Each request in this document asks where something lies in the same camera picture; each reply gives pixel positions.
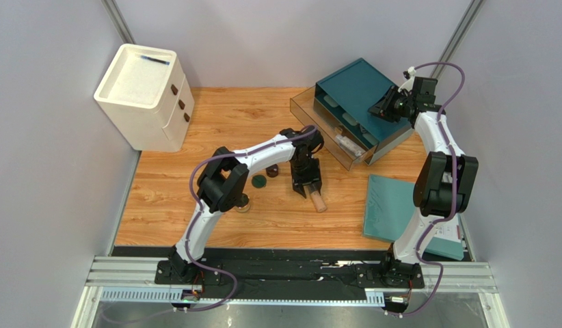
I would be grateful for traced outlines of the dark brown small jar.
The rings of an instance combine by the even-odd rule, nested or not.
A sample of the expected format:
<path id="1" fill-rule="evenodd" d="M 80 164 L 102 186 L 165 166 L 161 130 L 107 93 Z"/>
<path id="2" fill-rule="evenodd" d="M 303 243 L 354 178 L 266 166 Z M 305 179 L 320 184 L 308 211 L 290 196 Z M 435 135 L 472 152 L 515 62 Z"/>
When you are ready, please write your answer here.
<path id="1" fill-rule="evenodd" d="M 270 178 L 275 178 L 279 174 L 278 165 L 271 165 L 265 169 L 266 175 Z"/>

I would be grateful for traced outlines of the beige foundation tube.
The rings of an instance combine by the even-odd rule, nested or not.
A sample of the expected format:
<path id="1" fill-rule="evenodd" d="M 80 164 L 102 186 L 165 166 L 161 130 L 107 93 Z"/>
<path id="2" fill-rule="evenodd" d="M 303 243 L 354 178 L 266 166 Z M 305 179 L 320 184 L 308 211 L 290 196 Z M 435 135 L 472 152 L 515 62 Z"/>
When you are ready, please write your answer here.
<path id="1" fill-rule="evenodd" d="M 318 213 L 323 213 L 327 210 L 327 205 L 321 196 L 320 190 L 314 185 L 308 185 L 310 199 Z"/>

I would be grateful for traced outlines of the clear plastic bottle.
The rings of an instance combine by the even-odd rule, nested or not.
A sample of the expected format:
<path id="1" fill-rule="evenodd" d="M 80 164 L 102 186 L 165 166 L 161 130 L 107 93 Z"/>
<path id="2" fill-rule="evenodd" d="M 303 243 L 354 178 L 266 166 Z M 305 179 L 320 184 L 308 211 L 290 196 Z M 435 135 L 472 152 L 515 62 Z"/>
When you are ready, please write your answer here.
<path id="1" fill-rule="evenodd" d="M 366 152 L 361 146 L 347 136 L 336 135 L 335 140 L 340 148 L 352 154 L 355 158 L 361 157 Z"/>

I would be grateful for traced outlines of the transparent smoky drawer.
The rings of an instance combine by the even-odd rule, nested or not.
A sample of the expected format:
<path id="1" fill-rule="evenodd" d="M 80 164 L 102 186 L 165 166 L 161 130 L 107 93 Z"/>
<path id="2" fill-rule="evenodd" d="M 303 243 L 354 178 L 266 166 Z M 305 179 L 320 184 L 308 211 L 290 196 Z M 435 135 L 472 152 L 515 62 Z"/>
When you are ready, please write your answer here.
<path id="1" fill-rule="evenodd" d="M 327 94 L 310 87 L 290 99 L 291 113 L 303 125 L 315 125 L 324 138 L 324 148 L 348 171 L 359 165 L 369 165 L 377 146 L 362 140 L 360 125 L 344 119 L 346 112 Z M 344 135 L 366 152 L 358 158 L 340 148 L 335 136 Z"/>

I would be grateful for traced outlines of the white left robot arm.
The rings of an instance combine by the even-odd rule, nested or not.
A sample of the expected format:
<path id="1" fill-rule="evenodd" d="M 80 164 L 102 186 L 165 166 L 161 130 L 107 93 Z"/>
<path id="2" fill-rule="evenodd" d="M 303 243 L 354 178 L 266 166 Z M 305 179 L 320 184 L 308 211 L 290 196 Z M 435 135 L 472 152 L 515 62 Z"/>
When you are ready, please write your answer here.
<path id="1" fill-rule="evenodd" d="M 157 266 L 155 283 L 191 284 L 198 275 L 199 260 L 216 223 L 222 215 L 240 205 L 247 180 L 273 165 L 288 162 L 291 188 L 306 197 L 320 192 L 321 165 L 315 153 L 324 139 L 316 126 L 301 130 L 286 128 L 272 139 L 242 150 L 218 148 L 212 157 L 192 171 L 189 190 L 196 203 L 181 239 L 167 260 Z"/>

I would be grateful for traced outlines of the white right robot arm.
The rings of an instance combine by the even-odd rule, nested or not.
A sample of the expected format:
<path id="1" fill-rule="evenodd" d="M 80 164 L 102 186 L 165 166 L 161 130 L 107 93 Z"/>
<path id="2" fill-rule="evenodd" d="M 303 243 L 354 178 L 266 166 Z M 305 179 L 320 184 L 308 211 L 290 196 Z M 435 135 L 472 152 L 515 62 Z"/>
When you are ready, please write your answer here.
<path id="1" fill-rule="evenodd" d="M 437 83 L 408 77 L 368 110 L 387 122 L 408 120 L 427 152 L 414 186 L 414 214 L 381 261 L 379 276 L 387 286 L 406 286 L 418 277 L 424 249 L 436 231 L 466 210 L 479 168 L 478 160 L 465 155 L 451 135 L 444 109 L 436 104 Z"/>

